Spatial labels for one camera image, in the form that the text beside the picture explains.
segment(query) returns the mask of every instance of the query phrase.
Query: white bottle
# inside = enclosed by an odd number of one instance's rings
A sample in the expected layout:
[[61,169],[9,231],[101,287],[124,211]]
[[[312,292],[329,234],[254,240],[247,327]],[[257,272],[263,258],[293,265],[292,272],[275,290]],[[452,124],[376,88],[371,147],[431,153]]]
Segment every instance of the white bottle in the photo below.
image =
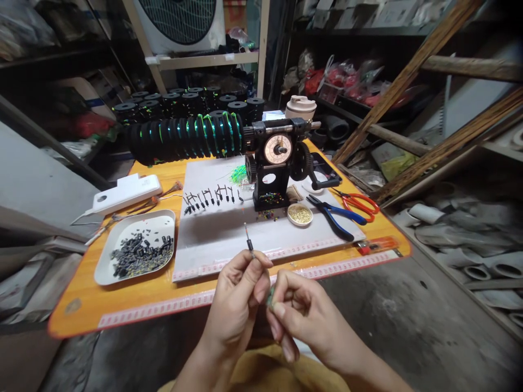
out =
[[293,95],[287,102],[285,118],[301,117],[304,120],[312,121],[316,111],[316,102],[309,101],[306,96]]

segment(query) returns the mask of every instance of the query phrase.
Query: small dish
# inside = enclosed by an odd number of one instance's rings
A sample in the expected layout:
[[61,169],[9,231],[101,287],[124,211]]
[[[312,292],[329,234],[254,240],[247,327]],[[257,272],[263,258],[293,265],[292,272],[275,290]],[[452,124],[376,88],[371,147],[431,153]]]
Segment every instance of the small dish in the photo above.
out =
[[[296,218],[293,218],[291,215],[293,215],[294,212],[297,212],[298,210],[303,209],[303,211],[308,212],[310,215],[310,220],[303,221],[302,219],[298,221]],[[312,214],[312,211],[309,207],[307,207],[305,204],[296,203],[291,204],[289,207],[287,207],[287,218],[289,218],[290,222],[293,225],[299,226],[299,227],[305,227],[309,226],[312,222],[312,219],[314,218],[314,214]]]
[[94,271],[95,282],[100,286],[107,286],[123,280],[137,278],[151,272],[156,272],[165,267],[173,257],[174,244],[172,246],[171,254],[168,255],[167,261],[164,264],[151,271],[130,277],[120,278],[114,276],[114,266],[118,263],[118,260],[116,258],[111,260],[111,253],[114,250],[119,250],[121,248],[121,242],[128,238],[132,238],[133,233],[141,233],[143,239],[149,241],[151,247],[160,246],[163,244],[162,237],[171,236],[171,238],[174,238],[175,227],[176,214],[171,210],[149,212],[125,218],[118,222],[111,229],[104,250],[102,251],[98,264],[96,265]]
[[[314,172],[314,174],[316,175],[316,179],[318,180],[318,182],[327,181],[327,177],[325,176],[325,174],[320,173],[319,171]],[[318,190],[314,190],[312,188],[312,180],[310,177],[307,177],[306,179],[304,179],[303,182],[301,183],[301,186],[303,187],[303,189],[305,189],[309,193],[320,194],[323,192],[323,188],[318,189]]]

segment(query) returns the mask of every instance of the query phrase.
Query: blue-handled pliers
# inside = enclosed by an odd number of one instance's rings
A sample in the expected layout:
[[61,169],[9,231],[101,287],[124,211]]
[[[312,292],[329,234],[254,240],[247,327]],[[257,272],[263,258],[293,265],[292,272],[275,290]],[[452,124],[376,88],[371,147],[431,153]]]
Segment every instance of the blue-handled pliers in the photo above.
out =
[[336,233],[336,235],[343,240],[352,242],[352,241],[354,241],[354,236],[351,233],[349,233],[348,231],[346,231],[344,228],[342,228],[338,224],[338,222],[336,222],[336,220],[332,216],[331,212],[335,212],[335,213],[340,214],[341,216],[344,216],[345,218],[349,218],[361,226],[364,226],[367,224],[367,220],[364,217],[356,214],[353,211],[344,210],[344,209],[341,209],[338,207],[331,206],[329,203],[321,201],[312,195],[307,196],[307,200],[310,203],[312,203],[318,210],[320,210],[323,215],[325,215],[325,218],[327,218],[327,221],[328,221],[329,225],[331,226],[332,230],[334,231],[334,233]]

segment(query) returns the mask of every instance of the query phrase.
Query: orange table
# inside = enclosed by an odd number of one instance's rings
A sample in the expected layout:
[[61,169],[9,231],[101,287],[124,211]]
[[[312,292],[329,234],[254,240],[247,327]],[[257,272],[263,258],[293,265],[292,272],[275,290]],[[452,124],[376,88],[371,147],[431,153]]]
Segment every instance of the orange table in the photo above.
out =
[[[311,152],[318,152],[318,149],[308,140],[306,143]],[[187,162],[182,161],[165,163],[148,168],[136,162],[130,174],[156,174],[162,183],[163,189],[169,189],[176,180],[184,183],[186,165]],[[347,193],[359,193],[356,187],[347,180],[339,170],[337,170],[337,172],[344,178],[343,183],[339,186],[340,190]],[[156,209],[173,210],[179,218],[181,204],[182,199],[180,197],[172,197],[161,201]],[[177,219],[176,226],[178,235],[179,219]],[[385,236],[394,236],[400,243],[398,250],[401,254],[403,256],[410,255],[410,243],[382,213],[376,216],[376,220],[373,223],[363,226],[362,230],[369,240]],[[208,304],[212,300],[212,291],[216,286],[217,276],[211,275],[205,278],[202,277],[191,281],[179,282],[177,284],[172,283],[171,276],[175,263],[174,258],[165,268],[158,272],[122,281],[121,283],[116,283],[111,286],[97,285],[94,281],[94,270],[104,248],[107,236],[108,232],[102,234],[102,236],[89,247],[83,257],[75,276],[51,315],[48,325],[48,331],[51,336],[68,338],[70,336],[105,329],[104,323],[101,322],[104,315],[104,320],[107,320],[109,317],[107,315],[132,310],[132,314],[127,314],[125,320],[123,316],[119,315],[118,323],[108,325],[108,327],[112,327],[175,313],[176,311],[187,310]],[[275,275],[280,268],[302,270],[311,267],[332,265],[333,268],[329,267],[325,270],[326,273],[320,276],[324,277],[343,272],[336,267],[337,262],[357,259],[359,257],[361,256],[356,248],[351,245],[344,245],[277,260],[277,265],[270,269],[269,272],[272,276]],[[364,268],[366,266],[370,266],[370,264],[362,263],[360,265],[358,262],[357,264],[354,263],[351,269]],[[204,301],[200,301],[202,297],[199,297],[198,300],[194,299],[195,295],[200,295],[203,292],[209,294],[205,296]],[[169,301],[180,298],[184,299],[184,301],[186,300],[184,306],[177,307],[176,309],[171,308],[171,302]],[[147,312],[147,307],[155,304],[158,306],[154,308],[154,311],[151,311],[149,308]]]

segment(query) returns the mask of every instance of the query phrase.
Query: gear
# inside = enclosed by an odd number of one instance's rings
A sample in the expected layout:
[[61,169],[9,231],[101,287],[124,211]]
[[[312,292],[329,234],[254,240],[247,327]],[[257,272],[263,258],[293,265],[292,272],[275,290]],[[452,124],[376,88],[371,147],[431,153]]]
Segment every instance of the gear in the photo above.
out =
[[252,127],[242,127],[242,123],[240,123],[241,127],[241,150],[242,151],[252,151],[252,144],[254,143],[254,129]]
[[297,142],[294,147],[293,164],[290,168],[290,177],[294,181],[302,181],[311,172],[312,157],[309,147],[304,142]]
[[245,155],[245,171],[247,172],[247,180],[249,183],[255,183],[257,178],[256,161],[252,154]]

